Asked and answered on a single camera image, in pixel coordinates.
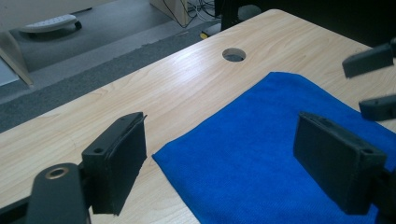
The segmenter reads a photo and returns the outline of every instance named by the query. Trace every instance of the gray carpet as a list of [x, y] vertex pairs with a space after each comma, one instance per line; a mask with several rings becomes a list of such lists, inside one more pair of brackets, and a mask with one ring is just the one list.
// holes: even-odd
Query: gray carpet
[[215, 22], [206, 22], [197, 25], [181, 34], [145, 45], [79, 75], [0, 105], [0, 133], [201, 41], [199, 34], [214, 24]]

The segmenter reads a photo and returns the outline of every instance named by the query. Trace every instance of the wood grain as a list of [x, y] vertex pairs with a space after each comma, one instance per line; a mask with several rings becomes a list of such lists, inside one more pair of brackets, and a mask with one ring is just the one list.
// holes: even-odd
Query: wood grain
[[[222, 58], [242, 49], [240, 63]], [[150, 157], [188, 132], [271, 71], [301, 74], [347, 105], [396, 92], [395, 68], [346, 79], [341, 62], [368, 49], [279, 10], [267, 11], [0, 134], [0, 207], [27, 196], [35, 175], [52, 164], [81, 161], [80, 153], [115, 119], [148, 115], [148, 159], [119, 217], [97, 223], [194, 223]], [[396, 122], [382, 123], [396, 132]]]

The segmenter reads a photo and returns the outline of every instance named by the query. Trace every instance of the black cable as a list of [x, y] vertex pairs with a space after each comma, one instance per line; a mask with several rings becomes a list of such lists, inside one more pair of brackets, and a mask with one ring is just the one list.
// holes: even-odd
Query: black cable
[[164, 3], [165, 6], [168, 8], [169, 12], [172, 14], [172, 16], [175, 18], [175, 21], [178, 23], [178, 25], [179, 25], [181, 28], [186, 28], [186, 27], [188, 27], [188, 26], [190, 25], [190, 23], [195, 19], [195, 17], [197, 17], [197, 15], [195, 15], [195, 16], [193, 16], [193, 17], [190, 16], [189, 11], [186, 9], [186, 6], [184, 5], [183, 1], [180, 0], [180, 3], [183, 5], [184, 11], [185, 11], [185, 12], [187, 13], [187, 15], [189, 15], [189, 17], [191, 18], [191, 20], [190, 20], [186, 25], [182, 25], [182, 24], [178, 21], [177, 17], [176, 17], [175, 14], [173, 13], [173, 11], [169, 8], [168, 4], [166, 4], [165, 0], [163, 0], [163, 3]]
[[176, 15], [173, 13], [173, 11], [170, 9], [170, 7], [168, 6], [168, 4], [165, 2], [165, 0], [163, 0], [163, 3], [165, 4], [166, 8], [169, 10], [169, 12], [172, 14], [172, 16], [174, 17], [175, 21], [178, 23], [178, 25], [182, 28], [186, 28], [187, 26], [190, 25], [190, 23], [196, 18], [198, 17], [198, 13], [199, 11], [203, 11], [206, 15], [214, 18], [214, 19], [219, 19], [219, 17], [209, 13], [207, 10], [208, 9], [214, 9], [215, 4], [214, 1], [212, 2], [206, 2], [205, 0], [198, 0], [199, 5], [195, 6], [192, 3], [188, 2], [189, 7], [186, 7], [183, 3], [183, 0], [180, 0], [180, 3], [183, 5], [184, 11], [187, 13], [187, 15], [191, 18], [191, 20], [189, 21], [189, 23], [187, 23], [186, 25], [182, 25], [180, 23], [180, 21], [177, 19]]

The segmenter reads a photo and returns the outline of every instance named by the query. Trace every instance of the wooden table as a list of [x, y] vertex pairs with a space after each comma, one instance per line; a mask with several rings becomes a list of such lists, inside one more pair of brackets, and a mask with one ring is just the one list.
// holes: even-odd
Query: wooden table
[[[223, 59], [242, 49], [239, 63]], [[301, 74], [341, 101], [396, 92], [396, 69], [346, 79], [341, 62], [368, 49], [279, 10], [271, 10], [0, 134], [0, 207], [30, 194], [35, 175], [80, 153], [114, 120], [143, 111], [148, 158], [119, 217], [93, 223], [194, 223], [194, 215], [150, 157], [271, 71]], [[396, 132], [396, 121], [382, 123]]]

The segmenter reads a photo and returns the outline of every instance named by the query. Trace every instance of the towel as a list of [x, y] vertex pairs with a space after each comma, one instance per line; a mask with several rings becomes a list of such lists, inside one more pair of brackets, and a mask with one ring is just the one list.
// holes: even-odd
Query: towel
[[348, 216], [293, 157], [300, 111], [331, 119], [388, 154], [396, 134], [306, 78], [274, 72], [153, 155], [201, 223], [374, 223]]

